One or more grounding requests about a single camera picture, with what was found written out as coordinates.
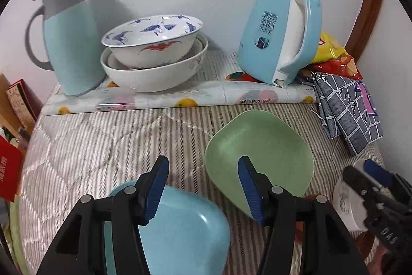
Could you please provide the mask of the large white bowl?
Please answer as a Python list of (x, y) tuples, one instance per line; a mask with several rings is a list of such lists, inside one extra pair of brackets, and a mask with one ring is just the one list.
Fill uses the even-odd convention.
[(367, 231), (364, 224), (367, 210), (363, 199), (343, 180), (343, 176), (335, 185), (332, 205), (349, 232)]

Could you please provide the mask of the blue square plate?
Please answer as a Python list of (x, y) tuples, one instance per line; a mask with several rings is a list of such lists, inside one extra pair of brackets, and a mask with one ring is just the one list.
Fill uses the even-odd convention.
[(223, 274), (230, 226), (215, 203), (166, 186), (155, 217), (139, 227), (151, 274)]

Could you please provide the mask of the brown bowl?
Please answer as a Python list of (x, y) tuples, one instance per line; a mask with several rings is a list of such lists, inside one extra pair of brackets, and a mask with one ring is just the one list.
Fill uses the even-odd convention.
[[(360, 254), (364, 261), (366, 261), (368, 257), (370, 256), (373, 250), (374, 242), (375, 242), (375, 235), (369, 230), (366, 232), (362, 232), (355, 239), (355, 244), (357, 246), (357, 249), (360, 251)], [(378, 243), (379, 245), (375, 250), (374, 258), (372, 262), (380, 264), (387, 249), (384, 245), (382, 245), (380, 241), (378, 241)]]

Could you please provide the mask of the green square plate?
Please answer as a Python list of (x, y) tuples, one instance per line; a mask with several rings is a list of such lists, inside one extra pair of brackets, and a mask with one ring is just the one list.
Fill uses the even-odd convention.
[(220, 129), (205, 150), (205, 169), (213, 184), (245, 215), (251, 217), (237, 172), (248, 156), (257, 172), (274, 185), (302, 197), (314, 175), (309, 145), (272, 113), (248, 110)]

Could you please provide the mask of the grey checked cloth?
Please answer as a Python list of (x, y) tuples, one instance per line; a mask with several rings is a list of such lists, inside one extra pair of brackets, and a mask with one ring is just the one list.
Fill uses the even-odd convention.
[(326, 135), (342, 137), (351, 156), (383, 137), (379, 115), (362, 80), (301, 70), (296, 78), (313, 87), (320, 119)]

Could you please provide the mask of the striped quilted cover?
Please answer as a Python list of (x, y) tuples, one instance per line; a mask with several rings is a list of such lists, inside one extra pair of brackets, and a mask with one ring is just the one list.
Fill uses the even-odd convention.
[(82, 195), (106, 197), (164, 155), (169, 185), (206, 197), (226, 215), (231, 243), (225, 273), (255, 274), (267, 232), (216, 188), (204, 166), (210, 138), (244, 111), (244, 105), (229, 105), (41, 116), (20, 184), (20, 241), (28, 273), (37, 272)]

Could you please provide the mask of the red chips bag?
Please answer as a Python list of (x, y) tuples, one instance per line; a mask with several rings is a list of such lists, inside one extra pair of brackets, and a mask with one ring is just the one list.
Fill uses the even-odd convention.
[(363, 79), (357, 69), (354, 58), (349, 54), (343, 54), (337, 59), (331, 59), (323, 63), (311, 64), (307, 68), (317, 73), (338, 75), (352, 80)]

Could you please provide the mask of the white bowl grey swirl pattern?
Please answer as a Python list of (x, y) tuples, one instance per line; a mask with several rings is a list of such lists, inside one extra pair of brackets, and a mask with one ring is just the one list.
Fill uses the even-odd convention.
[(117, 86), (138, 93), (154, 93), (169, 90), (190, 80), (205, 61), (208, 47), (206, 37), (198, 34), (189, 53), (177, 63), (143, 70), (126, 70), (108, 48), (103, 50), (100, 62), (108, 78)]

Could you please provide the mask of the fruit pattern vinyl mat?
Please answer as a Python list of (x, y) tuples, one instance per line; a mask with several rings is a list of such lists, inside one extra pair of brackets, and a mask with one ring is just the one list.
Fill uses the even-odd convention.
[(175, 88), (139, 94), (130, 88), (119, 87), (106, 78), (95, 90), (79, 97), (69, 97), (57, 85), (41, 113), (58, 115), (168, 107), (316, 102), (315, 91), (308, 85), (281, 88), (260, 82), (230, 80), (229, 75), (239, 78), (243, 75), (237, 66), (236, 53), (209, 50), (197, 73)]

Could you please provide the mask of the yellow chips bag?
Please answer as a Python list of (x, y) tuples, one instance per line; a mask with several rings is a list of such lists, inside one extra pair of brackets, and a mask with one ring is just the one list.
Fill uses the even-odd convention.
[(321, 31), (319, 46), (316, 55), (310, 64), (324, 63), (332, 59), (338, 59), (340, 56), (348, 54), (345, 48), (330, 34)]

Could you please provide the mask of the red box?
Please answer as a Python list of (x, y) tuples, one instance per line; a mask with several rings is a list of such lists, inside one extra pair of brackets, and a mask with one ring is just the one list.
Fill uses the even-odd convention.
[(14, 202), (18, 192), (22, 154), (20, 150), (1, 137), (0, 143), (0, 196)]

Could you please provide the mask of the cardboard boxes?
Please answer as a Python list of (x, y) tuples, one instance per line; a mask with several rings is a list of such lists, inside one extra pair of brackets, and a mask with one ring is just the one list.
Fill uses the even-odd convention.
[(22, 136), (29, 141), (42, 102), (23, 79), (10, 83), (1, 72), (1, 136), (9, 142)]

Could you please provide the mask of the white bowl blue red pattern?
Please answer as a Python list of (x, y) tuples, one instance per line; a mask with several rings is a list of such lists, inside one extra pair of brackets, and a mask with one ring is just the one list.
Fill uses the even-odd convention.
[(101, 43), (128, 68), (156, 68), (183, 59), (202, 27), (188, 15), (154, 15), (113, 28)]

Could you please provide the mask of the light blue electric kettle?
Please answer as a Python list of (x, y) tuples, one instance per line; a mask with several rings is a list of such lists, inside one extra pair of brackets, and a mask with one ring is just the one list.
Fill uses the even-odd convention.
[(239, 67), (287, 87), (316, 56), (321, 27), (321, 0), (256, 0), (239, 43)]

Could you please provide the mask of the light blue thermos jug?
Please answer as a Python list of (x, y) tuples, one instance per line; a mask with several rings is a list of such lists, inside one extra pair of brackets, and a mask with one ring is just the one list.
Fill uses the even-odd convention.
[[(42, 17), (42, 36), (48, 60), (34, 55), (30, 40), (31, 23)], [(105, 70), (92, 10), (85, 0), (42, 0), (31, 16), (24, 34), (30, 60), (39, 68), (54, 72), (67, 96), (81, 96), (103, 82)]]

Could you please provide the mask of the brown wooden frame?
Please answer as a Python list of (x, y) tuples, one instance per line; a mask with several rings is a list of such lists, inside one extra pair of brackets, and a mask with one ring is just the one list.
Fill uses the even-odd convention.
[(359, 13), (345, 45), (346, 51), (359, 61), (374, 30), (383, 0), (362, 0)]

